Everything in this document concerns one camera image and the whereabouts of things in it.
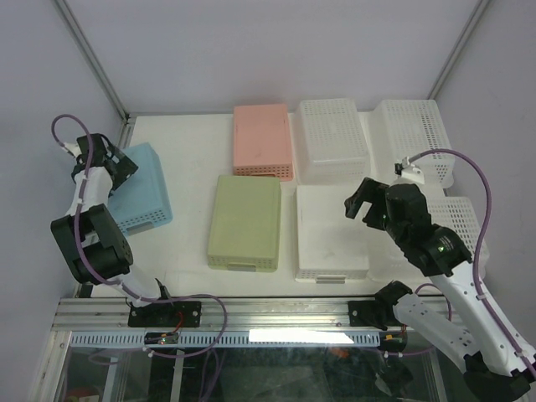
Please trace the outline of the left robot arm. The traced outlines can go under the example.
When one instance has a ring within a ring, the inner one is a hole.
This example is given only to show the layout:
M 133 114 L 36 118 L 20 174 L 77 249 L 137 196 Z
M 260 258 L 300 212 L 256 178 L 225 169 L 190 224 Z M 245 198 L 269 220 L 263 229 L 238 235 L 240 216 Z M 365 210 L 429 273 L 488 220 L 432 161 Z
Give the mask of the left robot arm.
M 51 233 L 74 279 L 107 285 L 134 307 L 147 307 L 157 325 L 169 324 L 175 305 L 163 297 L 163 284 L 137 267 L 126 236 L 108 209 L 109 197 L 139 172 L 139 167 L 100 133 L 77 139 L 72 172 L 75 196 Z

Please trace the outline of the pink basket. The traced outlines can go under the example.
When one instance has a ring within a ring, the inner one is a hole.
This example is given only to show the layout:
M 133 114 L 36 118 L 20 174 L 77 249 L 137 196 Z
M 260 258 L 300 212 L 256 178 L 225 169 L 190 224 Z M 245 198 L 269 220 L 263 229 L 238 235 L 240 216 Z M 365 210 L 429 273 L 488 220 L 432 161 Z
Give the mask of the pink basket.
M 233 120 L 233 173 L 291 181 L 294 167 L 287 106 L 236 106 Z

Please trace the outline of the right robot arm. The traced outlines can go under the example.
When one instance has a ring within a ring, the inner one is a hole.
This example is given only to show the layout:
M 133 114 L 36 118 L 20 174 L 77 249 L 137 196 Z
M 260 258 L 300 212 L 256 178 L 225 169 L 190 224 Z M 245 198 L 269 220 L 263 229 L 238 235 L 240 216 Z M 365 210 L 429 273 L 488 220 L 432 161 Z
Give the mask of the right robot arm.
M 367 324 L 385 330 L 399 322 L 416 330 L 460 370 L 480 401 L 516 401 L 535 381 L 535 349 L 520 335 L 487 293 L 473 268 L 476 262 L 460 236 L 435 224 L 425 195 L 413 183 L 388 185 L 365 178 L 344 202 L 353 219 L 362 205 L 363 222 L 386 232 L 406 260 L 436 286 L 456 310 L 458 327 L 430 311 L 415 291 L 391 281 L 374 294 Z

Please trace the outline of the yellow-green basket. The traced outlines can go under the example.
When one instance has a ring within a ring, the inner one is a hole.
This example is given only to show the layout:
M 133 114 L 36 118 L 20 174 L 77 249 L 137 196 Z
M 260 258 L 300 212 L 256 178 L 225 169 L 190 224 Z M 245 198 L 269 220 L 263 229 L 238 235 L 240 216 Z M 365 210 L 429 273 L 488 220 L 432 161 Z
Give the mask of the yellow-green basket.
M 278 178 L 219 176 L 207 251 L 210 268 L 275 272 L 279 263 L 280 230 Z

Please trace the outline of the blue basket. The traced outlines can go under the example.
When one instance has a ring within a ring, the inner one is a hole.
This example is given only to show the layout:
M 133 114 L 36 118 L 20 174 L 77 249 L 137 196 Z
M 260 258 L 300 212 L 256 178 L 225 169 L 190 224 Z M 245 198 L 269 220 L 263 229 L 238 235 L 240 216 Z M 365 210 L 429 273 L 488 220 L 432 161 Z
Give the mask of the blue basket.
M 148 142 L 124 153 L 138 169 L 109 197 L 108 209 L 120 231 L 129 236 L 169 224 L 173 212 L 159 156 Z

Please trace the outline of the small white basket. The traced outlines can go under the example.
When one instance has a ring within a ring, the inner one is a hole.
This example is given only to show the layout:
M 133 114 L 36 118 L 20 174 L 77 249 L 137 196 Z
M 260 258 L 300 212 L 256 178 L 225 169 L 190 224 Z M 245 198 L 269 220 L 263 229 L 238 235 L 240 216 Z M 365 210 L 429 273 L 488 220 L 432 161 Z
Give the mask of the small white basket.
M 296 281 L 338 284 L 367 276 L 364 230 L 345 216 L 344 201 L 354 192 L 348 185 L 296 187 Z

